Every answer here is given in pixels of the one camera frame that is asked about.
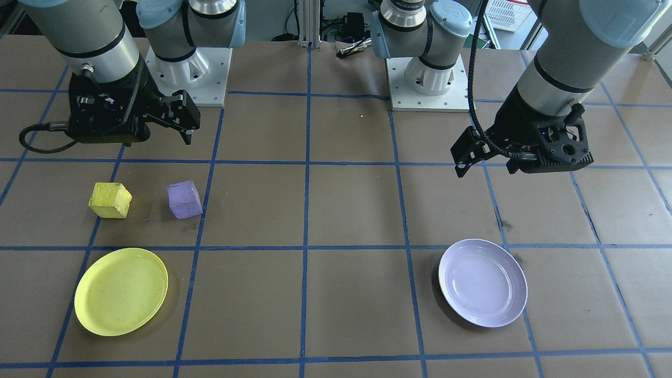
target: blue grid line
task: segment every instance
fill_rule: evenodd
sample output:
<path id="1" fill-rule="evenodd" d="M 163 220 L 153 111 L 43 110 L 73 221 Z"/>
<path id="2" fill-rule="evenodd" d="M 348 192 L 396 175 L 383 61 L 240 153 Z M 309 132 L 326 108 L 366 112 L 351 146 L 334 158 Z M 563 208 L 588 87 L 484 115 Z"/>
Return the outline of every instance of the blue grid line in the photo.
<path id="1" fill-rule="evenodd" d="M 599 248 L 598 244 L 563 244 L 563 243 L 520 243 L 507 244 L 508 248 L 534 249 L 590 249 Z M 602 244 L 609 250 L 672 250 L 672 244 Z M 125 245 L 94 245 L 88 248 L 85 245 L 0 245 L 0 251 L 114 251 L 125 248 Z M 444 250 L 448 244 L 410 244 L 412 250 Z M 138 248 L 153 251 L 194 251 L 190 245 L 139 245 Z M 406 245 L 308 245 L 308 250 L 318 251 L 350 251 L 350 250 L 404 250 Z M 201 245 L 201 251 L 300 251 L 302 245 Z"/>
<path id="2" fill-rule="evenodd" d="M 54 91 L 53 89 L 14 89 L 14 88 L 6 88 L 6 89 L 0 89 L 0 92 L 3 93 L 58 93 L 60 91 Z"/>
<path id="3" fill-rule="evenodd" d="M 177 353 L 175 354 L 176 365 L 173 369 L 173 378 L 179 375 L 179 362 L 182 359 L 182 352 L 184 349 L 184 340 L 187 334 L 187 324 L 189 322 L 189 312 L 192 307 L 192 297 L 194 295 L 194 283 L 196 282 L 196 269 L 198 267 L 198 257 L 201 250 L 201 240 L 203 238 L 203 229 L 206 222 L 206 214 L 208 213 L 208 202 L 210 201 L 210 189 L 212 188 L 212 176 L 214 175 L 214 159 L 219 150 L 220 136 L 222 134 L 222 123 L 224 122 L 224 108 L 220 109 L 219 121 L 217 123 L 217 133 L 215 134 L 214 144 L 212 147 L 212 163 L 210 163 L 210 171 L 208 172 L 208 183 L 206 185 L 206 193 L 203 196 L 203 213 L 198 224 L 198 234 L 196 235 L 196 246 L 194 248 L 194 259 L 192 260 L 192 271 L 189 277 L 189 289 L 187 290 L 187 299 L 184 305 L 184 315 L 182 316 L 182 326 L 179 332 L 179 340 L 177 342 Z"/>
<path id="4" fill-rule="evenodd" d="M 672 108 L 671 104 L 621 104 L 617 103 L 616 106 L 627 106 L 632 108 Z"/>
<path id="5" fill-rule="evenodd" d="M 124 154 L 124 145 L 122 145 L 119 148 L 119 154 L 117 154 L 117 162 L 114 165 L 114 168 L 112 168 L 112 173 L 110 174 L 110 182 L 113 182 L 114 178 L 117 176 L 117 172 L 119 170 L 119 165 L 123 154 Z M 75 283 L 75 287 L 73 289 L 73 294 L 70 298 L 68 309 L 65 312 L 63 325 L 61 326 L 60 333 L 58 334 L 58 340 L 56 341 L 56 347 L 54 348 L 54 354 L 51 357 L 51 365 L 49 366 L 49 370 L 47 370 L 46 378 L 51 378 L 52 375 L 54 374 L 54 367 L 56 365 L 56 362 L 58 361 L 58 356 L 60 354 L 60 349 L 63 346 L 63 340 L 65 340 L 65 334 L 68 330 L 70 319 L 73 316 L 73 310 L 75 308 L 75 293 L 77 291 L 77 286 L 79 285 L 79 281 L 82 279 L 82 276 L 84 276 L 84 272 L 86 272 L 86 268 L 89 263 L 89 259 L 91 257 L 91 248 L 93 247 L 93 242 L 95 241 L 95 237 L 100 227 L 100 221 L 101 221 L 100 217 L 96 217 L 95 223 L 93 225 L 93 231 L 91 232 L 91 237 L 89 238 L 89 245 L 87 246 L 86 252 L 84 253 L 82 264 L 79 267 L 79 273 L 77 274 L 77 280 Z"/>
<path id="6" fill-rule="evenodd" d="M 632 335 L 634 336 L 634 339 L 637 343 L 637 347 L 639 350 L 639 353 L 642 355 L 642 358 L 644 359 L 644 364 L 646 365 L 646 369 L 648 371 L 648 374 L 650 378 L 655 378 L 655 374 L 653 373 L 653 369 L 651 368 L 651 363 L 648 360 L 648 356 L 646 355 L 646 350 L 644 349 L 644 346 L 642 345 L 642 340 L 639 337 L 639 333 L 637 332 L 637 329 L 634 326 L 634 322 L 632 321 L 632 316 L 630 315 L 630 310 L 628 310 L 628 306 L 623 298 L 623 294 L 621 293 L 621 289 L 618 286 L 618 282 L 616 282 L 616 277 L 614 276 L 614 271 L 612 270 L 612 266 L 609 263 L 609 259 L 607 258 L 607 254 L 604 252 L 604 247 L 602 245 L 602 242 L 599 238 L 599 235 L 597 234 L 597 229 L 595 228 L 595 223 L 593 222 L 593 218 L 590 215 L 590 211 L 588 210 L 588 206 L 586 205 L 585 199 L 583 198 L 583 194 L 581 193 L 581 189 L 579 188 L 579 184 L 576 181 L 576 178 L 574 177 L 573 172 L 569 172 L 569 177 L 572 180 L 572 184 L 574 185 L 574 189 L 577 192 L 577 196 L 579 197 L 579 201 L 581 202 L 581 206 L 583 207 L 583 212 L 586 214 L 586 218 L 588 219 L 588 223 L 590 224 L 591 230 L 593 232 L 593 236 L 595 237 L 595 241 L 597 242 L 599 246 L 599 253 L 602 255 L 602 260 L 604 261 L 604 265 L 607 268 L 607 273 L 609 274 L 609 278 L 612 281 L 612 285 L 614 286 L 614 289 L 616 290 L 616 295 L 618 297 L 618 301 L 621 304 L 621 307 L 623 309 L 623 312 L 625 313 L 626 319 L 628 320 L 628 325 L 630 326 L 630 330 L 632 331 Z"/>
<path id="7" fill-rule="evenodd" d="M 488 98 L 474 98 L 474 102 L 494 102 L 496 104 L 502 104 L 504 100 L 488 99 Z"/>
<path id="8" fill-rule="evenodd" d="M 642 161 L 642 164 L 644 164 L 644 167 L 646 168 L 646 172 L 651 179 L 651 182 L 653 183 L 653 186 L 656 188 L 656 191 L 658 192 L 658 195 L 661 197 L 661 200 L 663 200 L 663 203 L 665 204 L 665 207 L 667 208 L 667 212 L 672 215 L 672 207 L 670 207 L 669 202 L 667 202 L 667 198 L 665 198 L 665 195 L 663 194 L 663 191 L 661 190 L 660 185 L 658 185 L 658 182 L 656 181 L 656 178 L 653 177 L 653 173 L 651 170 L 648 168 L 648 164 L 646 163 L 646 159 L 644 158 L 644 155 L 642 155 L 642 151 L 640 151 L 639 147 L 637 146 L 637 143 L 635 143 L 634 138 L 632 137 L 632 134 L 630 133 L 630 129 L 628 129 L 628 125 L 626 124 L 626 121 L 623 119 L 623 116 L 621 115 L 621 112 L 618 110 L 618 107 L 614 104 L 614 99 L 612 98 L 612 95 L 609 93 L 607 90 L 606 85 L 604 83 L 600 83 L 602 85 L 602 89 L 604 89 L 604 92 L 607 94 L 607 98 L 609 98 L 609 101 L 612 103 L 612 106 L 614 107 L 614 112 L 616 112 L 616 115 L 618 116 L 618 120 L 621 122 L 621 125 L 623 125 L 623 129 L 625 130 L 626 134 L 628 135 L 628 138 L 630 139 L 630 142 L 632 143 L 632 146 L 634 147 L 635 152 L 637 152 L 637 156 L 639 156 L 639 159 Z"/>
<path id="9" fill-rule="evenodd" d="M 306 97 L 307 93 L 296 93 L 296 92 L 260 92 L 260 91 L 228 91 L 228 94 L 246 94 L 254 96 L 294 96 L 294 97 Z"/>
<path id="10" fill-rule="evenodd" d="M 488 184 L 488 191 L 490 192 L 490 199 L 493 203 L 493 208 L 495 210 L 495 217 L 497 218 L 497 226 L 499 228 L 499 235 L 502 238 L 503 247 L 505 250 L 509 251 L 509 246 L 506 239 L 506 232 L 504 232 L 504 223 L 502 222 L 502 218 L 499 213 L 499 205 L 497 204 L 495 189 L 493 188 L 493 183 L 490 180 L 490 173 L 488 172 L 487 166 L 483 166 L 483 174 L 485 175 L 485 182 Z M 523 321 L 525 322 L 525 329 L 528 333 L 528 338 L 530 339 L 530 348 L 532 348 L 532 356 L 534 357 L 534 364 L 537 368 L 537 374 L 539 375 L 539 378 L 544 378 L 544 370 L 542 369 L 542 363 L 539 358 L 539 352 L 537 351 L 537 344 L 534 339 L 534 333 L 532 332 L 532 325 L 530 324 L 530 317 L 528 316 L 527 309 L 523 309 L 522 315 L 523 315 Z"/>
<path id="11" fill-rule="evenodd" d="M 56 91 L 60 87 L 61 83 L 63 82 L 63 79 L 65 78 L 65 74 L 68 72 L 68 67 L 66 66 L 63 69 L 63 72 L 60 74 L 60 78 L 58 79 L 58 83 L 56 83 L 56 88 L 51 93 L 51 98 L 49 99 L 49 102 L 47 102 L 46 107 L 44 108 L 44 111 L 42 112 L 42 115 L 40 116 L 40 120 L 38 123 L 43 123 L 44 119 L 46 118 L 47 113 L 49 113 L 49 109 L 51 109 L 51 105 L 54 103 L 54 99 L 56 99 Z M 30 140 L 28 141 L 28 144 L 33 143 L 35 140 L 35 136 L 37 133 L 33 132 L 32 136 L 30 137 Z M 16 179 L 16 175 L 19 173 L 19 169 L 21 169 L 21 166 L 23 165 L 24 159 L 26 158 L 26 155 L 28 154 L 28 150 L 24 149 L 24 152 L 21 154 L 21 157 L 19 158 L 19 161 L 16 163 L 16 167 L 14 168 L 14 172 L 12 172 L 11 177 L 9 178 L 9 181 L 7 182 L 7 185 L 5 185 L 5 189 L 0 194 L 0 206 L 2 206 L 3 202 L 5 202 L 5 198 L 7 198 L 7 194 L 9 193 L 9 189 L 11 188 L 12 184 L 14 183 L 14 180 Z"/>
<path id="12" fill-rule="evenodd" d="M 671 354 L 672 348 L 649 348 L 647 353 Z M 586 350 L 547 350 L 540 351 L 541 357 L 560 356 L 601 356 L 619 354 L 639 354 L 637 348 L 625 349 L 586 349 Z M 491 358 L 530 358 L 533 352 L 493 352 L 463 354 L 426 354 L 425 360 L 482 360 Z M 92 368 L 92 367 L 165 367 L 165 366 L 225 366 L 225 365 L 293 365 L 302 361 L 306 364 L 320 363 L 364 363 L 384 361 L 420 361 L 419 354 L 399 356 L 317 356 L 306 358 L 223 358 L 223 359 L 191 359 L 191 360 L 157 360 L 157 361 L 70 361 L 59 363 L 0 363 L 0 370 L 6 369 L 45 369 L 55 368 Z"/>
<path id="13" fill-rule="evenodd" d="M 301 266 L 301 324 L 299 334 L 300 363 L 298 376 L 306 374 L 306 317 L 308 309 L 308 200 L 310 194 L 310 90 L 312 88 L 312 42 L 308 43 L 308 69 L 306 70 L 306 172 L 303 198 L 303 246 Z"/>
<path id="14" fill-rule="evenodd" d="M 19 161 L 18 157 L 0 157 L 0 161 Z M 27 157 L 23 161 L 41 161 L 41 162 L 63 162 L 63 163 L 115 163 L 116 159 L 111 158 L 86 158 L 86 157 Z M 212 160 L 207 159 L 122 159 L 122 163 L 174 163 L 174 164 L 210 164 Z M 229 165 L 304 165 L 305 161 L 294 160 L 214 160 L 215 164 Z M 396 165 L 393 161 L 310 161 L 311 165 Z M 419 167 L 454 167 L 455 163 L 441 161 L 401 161 L 401 166 L 419 166 Z M 504 163 L 487 163 L 489 167 L 506 167 Z M 672 165 L 595 165 L 591 164 L 587 169 L 651 169 L 668 170 Z"/>
<path id="15" fill-rule="evenodd" d="M 313 93 L 312 97 L 328 97 L 328 98 L 374 98 L 377 100 L 389 101 L 390 96 L 374 95 L 374 94 L 363 94 L 363 95 L 343 95 L 343 94 L 333 94 L 333 93 Z"/>
<path id="16" fill-rule="evenodd" d="M 404 190 L 401 181 L 401 167 L 399 165 L 399 153 L 396 145 L 396 132 L 394 129 L 394 116 L 392 110 L 388 110 L 390 117 L 390 131 L 392 133 L 392 149 L 394 151 L 394 162 L 396 171 L 396 185 L 399 191 L 399 206 L 401 207 L 401 223 L 404 229 L 404 249 L 406 250 L 406 263 L 409 269 L 409 283 L 411 286 L 411 301 L 413 302 L 413 315 L 415 317 L 415 332 L 418 339 L 418 351 L 420 356 L 420 365 L 423 378 L 427 378 L 427 361 L 425 360 L 425 342 L 422 336 L 422 325 L 420 324 L 420 312 L 418 310 L 417 292 L 415 290 L 415 275 L 413 273 L 413 257 L 411 255 L 411 240 L 409 238 L 409 227 L 406 218 L 406 203 L 404 201 Z"/>

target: light blue joint cap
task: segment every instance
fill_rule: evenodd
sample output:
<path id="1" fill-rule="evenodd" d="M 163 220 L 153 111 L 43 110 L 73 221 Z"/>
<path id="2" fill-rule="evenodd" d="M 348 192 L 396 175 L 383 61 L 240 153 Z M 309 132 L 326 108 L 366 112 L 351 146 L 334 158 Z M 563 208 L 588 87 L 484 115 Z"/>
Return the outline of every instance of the light blue joint cap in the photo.
<path id="1" fill-rule="evenodd" d="M 238 0 L 238 18 L 236 19 L 236 26 L 233 28 L 233 35 L 231 36 L 231 43 L 229 47 L 243 47 L 245 44 L 245 30 L 247 22 L 247 10 L 245 9 L 245 0 Z"/>
<path id="2" fill-rule="evenodd" d="M 642 42 L 669 7 L 670 0 L 579 0 L 581 15 L 591 32 L 617 48 Z"/>
<path id="3" fill-rule="evenodd" d="M 450 34 L 459 38 L 469 37 L 474 20 L 462 4 L 452 0 L 437 0 L 431 5 L 430 12 L 437 24 Z"/>
<path id="4" fill-rule="evenodd" d="M 378 58 L 389 59 L 391 57 L 390 50 L 387 48 L 387 42 L 385 41 L 385 33 L 382 31 L 382 25 L 380 24 L 378 11 L 371 14 L 371 43 Z"/>
<path id="5" fill-rule="evenodd" d="M 182 0 L 138 0 L 135 13 L 143 29 L 163 25 L 179 12 Z"/>
<path id="6" fill-rule="evenodd" d="M 51 8 L 65 4 L 68 0 L 19 0 L 19 2 L 34 8 Z"/>

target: foam block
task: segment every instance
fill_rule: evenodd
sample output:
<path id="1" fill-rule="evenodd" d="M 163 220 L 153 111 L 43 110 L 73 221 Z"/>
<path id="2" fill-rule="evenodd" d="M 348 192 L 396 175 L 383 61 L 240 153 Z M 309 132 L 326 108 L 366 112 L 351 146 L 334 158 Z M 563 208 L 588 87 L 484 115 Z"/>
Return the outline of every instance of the foam block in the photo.
<path id="1" fill-rule="evenodd" d="M 185 219 L 203 214 L 203 206 L 198 196 L 194 182 L 189 180 L 170 184 L 168 190 L 168 205 L 177 219 Z"/>
<path id="2" fill-rule="evenodd" d="M 96 182 L 89 207 L 101 218 L 125 219 L 133 196 L 118 182 Z"/>

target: plate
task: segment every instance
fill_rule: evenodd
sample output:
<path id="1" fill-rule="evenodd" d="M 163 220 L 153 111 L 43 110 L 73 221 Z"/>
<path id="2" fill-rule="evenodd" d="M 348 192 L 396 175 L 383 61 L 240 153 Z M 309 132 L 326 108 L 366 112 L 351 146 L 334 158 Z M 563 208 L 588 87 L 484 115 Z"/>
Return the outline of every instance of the plate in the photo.
<path id="1" fill-rule="evenodd" d="M 439 286 L 450 307 L 482 327 L 516 320 L 528 302 L 528 282 L 513 256 L 487 240 L 451 245 L 439 263 Z"/>
<path id="2" fill-rule="evenodd" d="M 138 329 L 157 313 L 168 291 L 168 271 L 148 250 L 124 248 L 103 256 L 84 273 L 75 291 L 75 313 L 101 336 Z"/>

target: black cable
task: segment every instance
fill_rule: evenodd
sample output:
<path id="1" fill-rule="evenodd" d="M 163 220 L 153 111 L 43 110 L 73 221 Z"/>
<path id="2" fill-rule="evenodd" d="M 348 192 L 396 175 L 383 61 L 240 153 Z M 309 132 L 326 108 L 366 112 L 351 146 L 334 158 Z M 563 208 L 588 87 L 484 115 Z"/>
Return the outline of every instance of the black cable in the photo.
<path id="1" fill-rule="evenodd" d="M 298 0 L 294 0 L 294 19 L 296 20 L 296 35 L 300 36 L 301 30 L 299 29 L 298 26 Z"/>
<path id="2" fill-rule="evenodd" d="M 293 12 L 296 12 L 296 1 L 294 2 L 294 8 L 289 13 L 287 13 L 287 18 L 285 19 L 285 33 L 287 34 L 290 33 L 289 30 L 287 30 L 287 22 L 289 22 Z"/>
<path id="3" fill-rule="evenodd" d="M 50 124 L 48 124 L 48 123 L 36 123 L 34 125 L 31 125 L 29 127 L 26 127 L 25 129 L 21 130 L 21 132 L 19 133 L 19 143 L 21 143 L 21 146 L 23 146 L 28 151 L 33 151 L 33 152 L 37 152 L 37 153 L 57 153 L 57 152 L 65 151 L 68 148 L 77 144 L 76 141 L 72 141 L 72 142 L 66 144 L 65 146 L 55 148 L 55 149 L 35 148 L 35 147 L 29 145 L 28 142 L 26 142 L 26 135 L 28 135 L 28 133 L 30 133 L 32 131 L 50 131 Z"/>
<path id="4" fill-rule="evenodd" d="M 483 19 L 485 18 L 485 9 L 488 6 L 489 0 L 482 0 L 480 2 L 480 7 L 478 9 L 478 19 L 476 20 L 476 31 L 471 41 L 471 52 L 469 54 L 469 68 L 467 73 L 467 100 L 469 102 L 469 115 L 474 121 L 474 129 L 479 133 L 480 137 L 487 143 L 491 150 L 494 152 L 504 155 L 510 159 L 521 160 L 521 153 L 515 153 L 511 151 L 506 151 L 500 146 L 496 145 L 483 131 L 478 118 L 476 117 L 476 106 L 474 105 L 474 68 L 476 66 L 476 48 L 478 46 L 478 33 L 480 33 L 480 27 L 482 26 Z"/>

